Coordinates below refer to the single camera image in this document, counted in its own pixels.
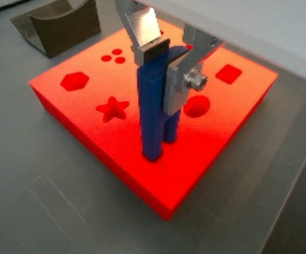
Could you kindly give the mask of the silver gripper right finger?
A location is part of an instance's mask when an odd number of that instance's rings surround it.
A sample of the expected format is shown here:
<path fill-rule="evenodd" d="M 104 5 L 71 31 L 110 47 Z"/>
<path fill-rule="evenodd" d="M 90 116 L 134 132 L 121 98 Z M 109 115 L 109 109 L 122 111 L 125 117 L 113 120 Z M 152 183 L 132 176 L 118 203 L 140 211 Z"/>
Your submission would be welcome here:
<path fill-rule="evenodd" d="M 224 41 L 189 24 L 184 27 L 184 43 L 192 48 L 168 65 L 164 111 L 173 115 L 188 101 L 189 91 L 201 91 L 208 77 L 201 73 L 204 59 L 220 48 Z"/>

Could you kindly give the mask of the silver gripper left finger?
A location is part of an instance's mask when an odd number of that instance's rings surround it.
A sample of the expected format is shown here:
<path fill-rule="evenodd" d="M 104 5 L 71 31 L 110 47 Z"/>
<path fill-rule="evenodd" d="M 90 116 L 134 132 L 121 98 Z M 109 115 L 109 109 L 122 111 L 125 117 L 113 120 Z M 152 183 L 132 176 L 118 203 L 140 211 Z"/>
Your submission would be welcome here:
<path fill-rule="evenodd" d="M 132 41 L 134 62 L 148 64 L 164 55 L 171 40 L 162 38 L 156 11 L 134 0 L 114 0 L 117 13 Z"/>

